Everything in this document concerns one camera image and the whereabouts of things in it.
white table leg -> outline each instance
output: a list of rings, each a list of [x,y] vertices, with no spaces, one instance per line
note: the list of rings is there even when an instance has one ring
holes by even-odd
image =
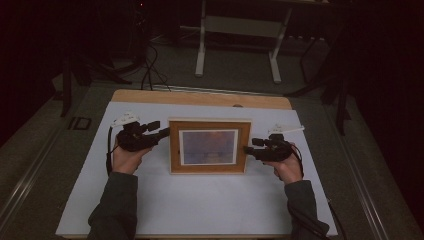
[[[280,28],[280,32],[278,33],[275,48],[273,51],[269,52],[269,62],[271,64],[272,78],[274,79],[274,82],[277,84],[281,83],[280,70],[277,64],[277,55],[278,55],[278,52],[280,51],[281,42],[283,41],[284,34],[286,32],[287,24],[289,23],[292,10],[293,10],[292,8],[289,8],[287,10],[287,14],[284,19],[284,22],[281,23],[281,28]]]
[[[206,9],[206,0],[202,1],[202,18],[200,20],[200,46],[199,53],[197,54],[197,63],[196,63],[196,72],[194,75],[196,77],[203,76],[203,65],[205,64],[205,9]]]

table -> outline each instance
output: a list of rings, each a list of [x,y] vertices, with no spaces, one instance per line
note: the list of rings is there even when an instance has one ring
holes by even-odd
[[[290,109],[289,101],[280,97],[118,90],[106,109],[56,234],[68,239],[87,236],[86,220],[99,202],[107,181],[104,164],[107,129],[120,114],[128,110],[137,114],[142,110],[142,122],[160,120],[162,127],[169,116],[176,114],[183,117],[187,114],[193,117],[250,116],[253,120],[251,137],[267,138],[267,129],[276,122],[299,124],[296,112]],[[284,135],[302,151],[305,176],[313,183],[319,219],[330,225],[330,235],[336,235],[303,132]],[[276,238],[289,234],[291,217],[283,184],[275,178],[273,169],[250,157],[243,175],[171,175],[169,142],[161,140],[143,157],[143,165],[136,172],[140,219],[136,237]]]
[[[287,11],[282,13],[284,18],[281,22],[211,16],[206,12],[206,0],[202,0],[200,44],[197,54],[195,76],[203,76],[206,55],[206,32],[220,32],[275,38],[275,46],[269,52],[269,62],[274,82],[277,84],[281,83],[282,80],[280,76],[280,70],[278,68],[277,56],[286,33],[287,26],[289,24],[293,8],[298,6],[346,7],[346,4],[330,3],[328,0],[274,0],[267,2],[287,5]]]

picture frame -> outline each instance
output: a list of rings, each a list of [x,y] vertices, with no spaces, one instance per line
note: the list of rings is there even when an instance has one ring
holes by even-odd
[[[243,174],[251,119],[169,118],[171,174]]]

gray floor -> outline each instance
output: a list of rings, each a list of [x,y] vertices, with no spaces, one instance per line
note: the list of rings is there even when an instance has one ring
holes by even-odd
[[[280,85],[272,82],[266,51],[223,50],[222,46],[209,44],[202,78],[194,76],[197,49],[192,44],[153,44],[158,51],[155,68],[161,74],[152,74],[154,90],[166,91],[165,80],[172,91],[279,96],[304,86],[299,67],[299,56],[306,47],[303,41],[283,42],[278,57],[283,78]],[[325,44],[320,43],[308,56],[308,76],[316,71],[325,51]],[[149,49],[149,54],[152,60],[154,51]],[[124,75],[134,82],[132,85],[118,85],[100,77],[90,87],[74,84],[73,107],[67,117],[60,118],[61,102],[51,100],[0,149],[0,204],[10,210],[3,209],[0,238],[62,239],[54,233],[105,107],[116,89],[140,88],[145,71]],[[347,238],[423,239],[354,99],[348,101],[351,120],[345,122],[346,136],[342,137],[334,125],[335,105],[322,105],[320,92],[290,101],[306,127],[304,133],[324,191],[332,200]],[[90,118],[92,124],[88,130],[70,130],[72,117]],[[31,164],[39,174],[26,174]],[[29,181],[23,190],[17,189],[15,192],[23,193],[18,198],[12,193],[23,177],[36,181]],[[25,201],[7,204],[11,196]]]

white tabletop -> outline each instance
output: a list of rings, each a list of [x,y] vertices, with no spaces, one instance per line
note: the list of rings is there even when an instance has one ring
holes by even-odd
[[[141,117],[141,123],[161,121],[168,127],[169,117],[250,118],[250,138],[268,138],[275,124],[300,126],[294,110],[171,105],[152,103],[109,103],[85,164],[69,197],[56,234],[85,237],[87,219],[99,203],[107,182],[105,167],[107,134],[110,124],[126,111]],[[114,129],[113,134],[122,128]],[[303,131],[284,134],[295,142],[303,157],[305,179],[312,181],[318,218],[337,230],[327,204]],[[171,175],[169,139],[159,142],[143,157],[136,175],[138,190],[138,237],[225,237],[281,236],[291,232],[284,185],[252,156],[242,175]]]

